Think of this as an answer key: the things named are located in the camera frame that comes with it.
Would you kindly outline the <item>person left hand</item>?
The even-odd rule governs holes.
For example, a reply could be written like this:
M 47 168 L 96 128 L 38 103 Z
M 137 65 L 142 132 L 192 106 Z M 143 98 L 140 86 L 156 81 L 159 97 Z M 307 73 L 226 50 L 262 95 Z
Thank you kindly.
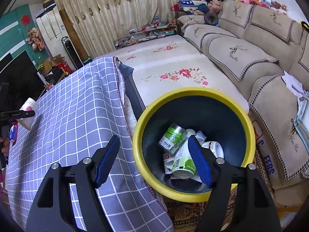
M 1 148 L 1 151 L 2 151 L 4 156 L 8 157 L 8 155 L 9 155 L 9 146 L 10 146 L 9 137 L 0 138 L 0 140 L 1 140 L 1 144 L 3 145 L 3 147 Z

